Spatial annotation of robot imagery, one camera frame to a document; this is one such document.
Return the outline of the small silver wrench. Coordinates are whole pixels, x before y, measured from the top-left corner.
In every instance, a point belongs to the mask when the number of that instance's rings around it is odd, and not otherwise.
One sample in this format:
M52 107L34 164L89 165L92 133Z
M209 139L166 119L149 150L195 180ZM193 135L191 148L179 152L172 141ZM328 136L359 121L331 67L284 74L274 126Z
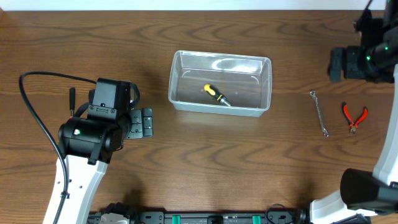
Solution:
M312 99L315 102L315 107L316 107L316 110L317 110L318 119L319 119L319 122L320 122L320 128L321 128L321 130L323 132L323 136L325 138L327 138L329 136L329 133L328 133L328 130L325 127L324 122L323 122L323 116L322 116L322 112L321 112L320 105L319 105L319 102L318 102L318 98L317 98L317 95L316 95L316 91L315 90L311 90L310 91L310 96L312 97Z

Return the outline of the stubby yellow black screwdriver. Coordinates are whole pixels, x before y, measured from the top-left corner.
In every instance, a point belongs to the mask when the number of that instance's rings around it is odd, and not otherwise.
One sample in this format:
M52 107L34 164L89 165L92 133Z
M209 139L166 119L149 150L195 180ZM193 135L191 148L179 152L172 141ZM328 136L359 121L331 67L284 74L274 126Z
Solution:
M228 101L227 97L222 94L217 87L212 84L205 84L204 90L217 102L225 106L231 106L231 103Z

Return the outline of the clear plastic container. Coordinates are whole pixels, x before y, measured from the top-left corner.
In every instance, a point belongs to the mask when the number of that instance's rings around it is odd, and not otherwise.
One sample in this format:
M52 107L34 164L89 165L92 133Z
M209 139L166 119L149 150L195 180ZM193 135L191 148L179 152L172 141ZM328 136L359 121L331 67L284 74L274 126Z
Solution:
M231 106L205 90L212 84ZM271 107L272 63L267 57L176 51L170 71L169 101L183 111L260 117Z

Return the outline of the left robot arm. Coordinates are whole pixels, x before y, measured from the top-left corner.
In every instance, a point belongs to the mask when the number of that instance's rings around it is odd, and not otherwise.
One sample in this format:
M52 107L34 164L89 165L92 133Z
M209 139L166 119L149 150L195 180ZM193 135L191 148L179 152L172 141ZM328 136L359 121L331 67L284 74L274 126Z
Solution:
M61 157L44 223L85 223L114 152L125 140L153 135L152 110L136 109L137 86L100 78L82 118L74 114L58 131Z

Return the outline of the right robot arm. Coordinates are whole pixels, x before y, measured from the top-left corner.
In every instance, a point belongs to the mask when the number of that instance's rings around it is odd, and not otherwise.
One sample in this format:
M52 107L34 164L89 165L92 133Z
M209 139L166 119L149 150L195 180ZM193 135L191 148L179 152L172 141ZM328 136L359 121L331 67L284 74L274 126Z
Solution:
M361 35L357 46L331 51L328 75L397 85L397 1L387 0L383 18L374 18L365 8L354 22ZM397 101L384 146L373 171L346 169L336 192L298 210L295 223L370 223L371 217L397 213Z

